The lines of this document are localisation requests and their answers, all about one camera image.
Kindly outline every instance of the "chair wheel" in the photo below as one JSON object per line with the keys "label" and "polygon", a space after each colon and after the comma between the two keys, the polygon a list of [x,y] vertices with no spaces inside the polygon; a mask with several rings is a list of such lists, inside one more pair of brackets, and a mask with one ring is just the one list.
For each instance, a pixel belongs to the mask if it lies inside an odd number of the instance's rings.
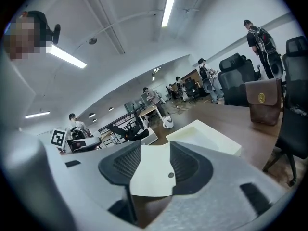
{"label": "chair wheel", "polygon": [[289,182],[289,186],[292,187],[296,183],[296,179],[293,179]]}

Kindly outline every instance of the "desk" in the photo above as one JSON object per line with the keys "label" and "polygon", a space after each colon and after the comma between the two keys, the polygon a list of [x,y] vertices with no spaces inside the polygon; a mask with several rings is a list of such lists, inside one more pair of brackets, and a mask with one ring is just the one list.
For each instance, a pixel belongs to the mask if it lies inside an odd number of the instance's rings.
{"label": "desk", "polygon": [[150,113],[150,112],[153,111],[153,110],[156,110],[156,111],[157,111],[159,117],[160,117],[160,118],[162,119],[162,121],[164,122],[163,117],[162,117],[162,115],[160,114],[158,108],[156,107],[156,105],[153,104],[153,105],[149,106],[148,108],[146,108],[145,110],[143,110],[143,111],[138,115],[138,117],[140,118],[140,120],[142,121],[142,123],[143,123],[143,125],[144,125],[144,128],[148,128],[148,126],[145,124],[145,122],[144,122],[144,120],[142,119],[142,117],[145,116],[146,114]]}
{"label": "desk", "polygon": [[251,122],[247,107],[200,103],[181,115],[174,114],[172,119],[174,130],[170,133],[200,120],[239,143],[243,147],[241,158],[262,169],[276,144],[282,112],[277,125],[268,126]]}

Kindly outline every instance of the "tube light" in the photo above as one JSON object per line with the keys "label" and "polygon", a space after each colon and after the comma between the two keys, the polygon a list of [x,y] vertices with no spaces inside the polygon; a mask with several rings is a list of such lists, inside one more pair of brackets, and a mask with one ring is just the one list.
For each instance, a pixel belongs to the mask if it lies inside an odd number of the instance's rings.
{"label": "tube light", "polygon": [[42,112],[42,113],[37,113],[37,114],[33,114],[33,115],[26,115],[25,118],[29,119],[29,118],[33,118],[36,116],[44,116],[44,115],[48,115],[50,113],[50,111],[46,111],[46,112]]}
{"label": "tube light", "polygon": [[168,25],[169,17],[171,14],[171,10],[174,4],[174,0],[167,0],[165,9],[164,9],[164,15],[163,15],[163,20],[162,20],[162,27]]}
{"label": "tube light", "polygon": [[77,67],[84,68],[87,64],[83,63],[82,61],[78,60],[74,56],[66,53],[65,51],[61,50],[60,48],[56,47],[55,45],[51,45],[51,49],[48,51],[50,54],[63,59]]}

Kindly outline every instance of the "bag flap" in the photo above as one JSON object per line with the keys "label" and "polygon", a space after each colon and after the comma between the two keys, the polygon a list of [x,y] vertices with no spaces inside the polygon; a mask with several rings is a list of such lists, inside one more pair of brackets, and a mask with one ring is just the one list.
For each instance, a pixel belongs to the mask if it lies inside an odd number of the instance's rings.
{"label": "bag flap", "polygon": [[250,104],[273,106],[277,103],[277,79],[246,82],[247,100]]}

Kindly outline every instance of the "chair seat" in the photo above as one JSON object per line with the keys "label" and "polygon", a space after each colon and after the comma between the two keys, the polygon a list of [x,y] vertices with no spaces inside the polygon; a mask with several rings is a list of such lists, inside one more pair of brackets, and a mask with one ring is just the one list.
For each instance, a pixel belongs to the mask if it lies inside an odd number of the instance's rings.
{"label": "chair seat", "polygon": [[276,146],[302,159],[308,156],[308,118],[284,109],[283,121]]}

